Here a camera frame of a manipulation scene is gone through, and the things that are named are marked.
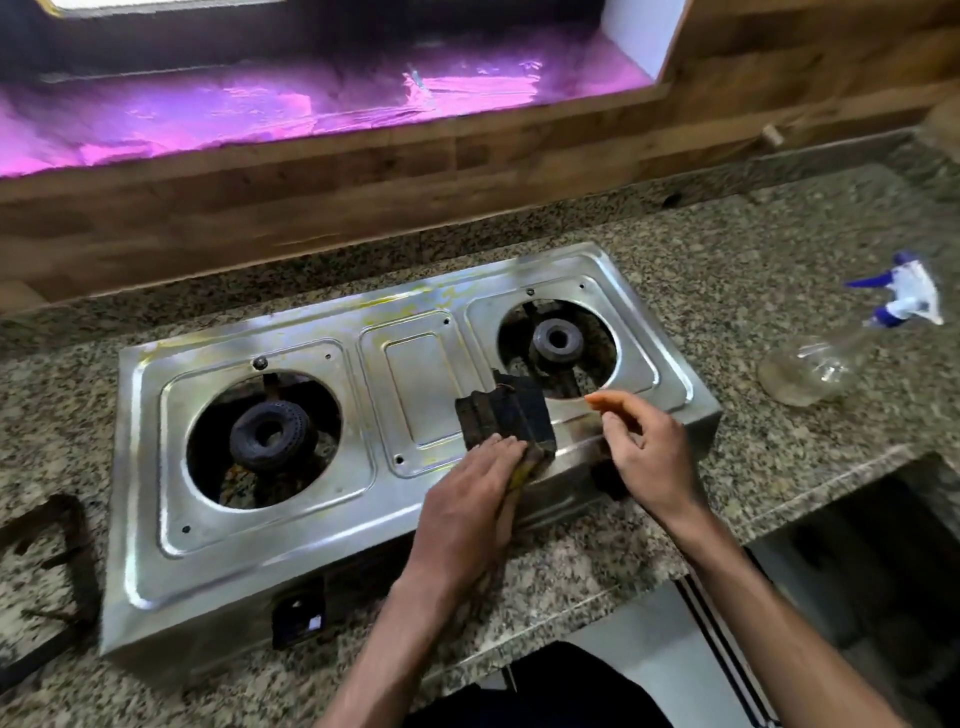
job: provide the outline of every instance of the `white and blue spray head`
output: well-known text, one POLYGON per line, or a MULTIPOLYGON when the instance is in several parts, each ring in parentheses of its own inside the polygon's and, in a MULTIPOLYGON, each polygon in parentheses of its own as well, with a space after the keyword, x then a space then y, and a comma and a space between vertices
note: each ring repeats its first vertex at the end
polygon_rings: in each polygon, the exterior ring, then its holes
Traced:
POLYGON ((887 328, 898 327, 907 319, 920 316, 940 325, 940 294, 924 264, 913 254, 894 255, 894 267, 869 279, 852 280, 850 288, 889 288, 894 298, 874 310, 874 321, 887 328))

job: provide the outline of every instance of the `granite countertop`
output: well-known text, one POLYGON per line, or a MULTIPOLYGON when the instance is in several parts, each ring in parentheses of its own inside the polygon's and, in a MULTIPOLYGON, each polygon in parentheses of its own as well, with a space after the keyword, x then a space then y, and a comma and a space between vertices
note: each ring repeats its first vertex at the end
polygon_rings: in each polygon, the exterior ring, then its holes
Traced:
MULTIPOLYGON (((960 464, 960 335, 950 311, 942 328, 891 332, 840 402, 788 409, 769 400, 755 377, 772 345, 874 304, 878 294, 841 283, 884 270, 899 247, 932 255, 955 291, 960 244, 950 230, 960 230, 955 206, 937 205, 870 164, 7 360, 0 363, 0 522, 55 492, 76 493, 102 563, 116 356, 124 346, 594 240, 720 400, 724 418, 701 473, 713 508, 748 541, 925 453, 960 464)), ((0 565, 13 574, 0 586, 0 659, 14 643, 22 648, 24 635, 49 634, 49 625, 19 616, 26 600, 56 608, 52 602, 63 599, 59 575, 35 576, 9 559, 0 565)), ((575 522, 522 536, 502 580, 451 628, 424 694, 455 690, 683 571, 665 535, 632 503, 605 501, 575 522)), ((151 692, 92 649, 64 656, 0 706, 0 722, 307 725, 334 693, 374 615, 373 607, 357 613, 287 653, 253 653, 184 695, 151 692)))

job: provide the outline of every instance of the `two-burner stove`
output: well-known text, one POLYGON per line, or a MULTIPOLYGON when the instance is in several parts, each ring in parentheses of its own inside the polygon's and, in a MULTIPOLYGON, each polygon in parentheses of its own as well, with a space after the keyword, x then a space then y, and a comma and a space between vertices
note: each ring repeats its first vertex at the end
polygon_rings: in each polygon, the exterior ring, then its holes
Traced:
POLYGON ((640 393, 701 453, 719 422, 592 243, 123 350, 101 653, 176 686, 345 617, 402 566, 493 369, 540 381, 557 435, 521 528, 602 497, 583 394, 640 393))

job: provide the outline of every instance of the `black pants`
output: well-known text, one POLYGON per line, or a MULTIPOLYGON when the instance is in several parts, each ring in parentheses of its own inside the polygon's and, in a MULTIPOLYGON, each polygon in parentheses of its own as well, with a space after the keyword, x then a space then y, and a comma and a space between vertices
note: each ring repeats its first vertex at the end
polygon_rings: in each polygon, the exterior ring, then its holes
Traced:
POLYGON ((516 691, 471 685, 404 728, 671 728, 643 688, 599 658, 553 643, 511 665, 516 691))

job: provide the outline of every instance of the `clear plastic bottle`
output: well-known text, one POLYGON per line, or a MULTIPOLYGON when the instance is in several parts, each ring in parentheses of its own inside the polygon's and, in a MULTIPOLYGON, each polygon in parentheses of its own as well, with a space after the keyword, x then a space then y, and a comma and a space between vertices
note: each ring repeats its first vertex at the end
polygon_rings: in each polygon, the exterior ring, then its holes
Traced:
POLYGON ((856 380, 864 359, 887 329, 919 316, 942 324, 937 287, 913 255, 898 253, 896 265, 871 279, 848 283, 855 288, 890 288, 894 299, 858 324, 821 336, 801 336, 768 353, 756 368, 760 385, 774 400, 808 407, 842 395, 856 380))

